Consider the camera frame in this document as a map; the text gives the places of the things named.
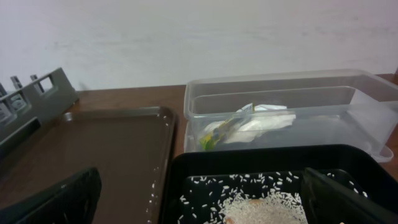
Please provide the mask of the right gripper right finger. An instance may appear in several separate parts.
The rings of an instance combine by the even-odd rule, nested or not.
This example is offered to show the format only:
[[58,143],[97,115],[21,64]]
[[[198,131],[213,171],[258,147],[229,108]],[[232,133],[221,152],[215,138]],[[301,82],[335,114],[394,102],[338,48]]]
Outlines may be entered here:
[[308,223],[397,223],[396,213],[309,167],[300,196]]

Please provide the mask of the rice and nut leftovers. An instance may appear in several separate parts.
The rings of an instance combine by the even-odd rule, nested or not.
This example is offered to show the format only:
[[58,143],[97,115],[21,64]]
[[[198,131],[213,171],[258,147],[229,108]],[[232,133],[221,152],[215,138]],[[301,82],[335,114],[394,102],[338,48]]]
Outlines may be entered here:
[[175,223],[307,223],[300,171],[191,176]]

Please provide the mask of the white paper napkin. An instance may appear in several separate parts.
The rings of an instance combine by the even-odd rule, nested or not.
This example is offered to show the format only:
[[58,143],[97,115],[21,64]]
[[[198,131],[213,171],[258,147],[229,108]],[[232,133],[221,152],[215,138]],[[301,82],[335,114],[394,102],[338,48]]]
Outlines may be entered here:
[[251,142],[268,131],[291,126],[296,115],[286,111],[286,108],[281,105],[255,105],[255,112],[249,115],[249,122],[221,143]]

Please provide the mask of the green snack wrapper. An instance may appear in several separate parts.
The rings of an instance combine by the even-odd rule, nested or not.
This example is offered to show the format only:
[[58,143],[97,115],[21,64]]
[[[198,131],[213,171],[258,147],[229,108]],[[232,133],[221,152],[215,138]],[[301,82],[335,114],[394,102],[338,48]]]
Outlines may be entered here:
[[226,141],[233,133],[235,133],[242,125],[249,122],[250,114],[255,112],[255,104],[250,103],[237,110],[237,114],[224,121],[214,121],[208,124],[200,131],[198,135],[198,143],[204,151],[210,151],[221,142]]

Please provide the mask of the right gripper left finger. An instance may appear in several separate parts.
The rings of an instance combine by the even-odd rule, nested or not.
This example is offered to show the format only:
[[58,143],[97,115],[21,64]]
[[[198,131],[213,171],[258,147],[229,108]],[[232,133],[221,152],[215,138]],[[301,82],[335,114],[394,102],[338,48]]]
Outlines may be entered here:
[[1,209],[1,223],[90,224],[101,189],[97,168],[81,170],[23,201]]

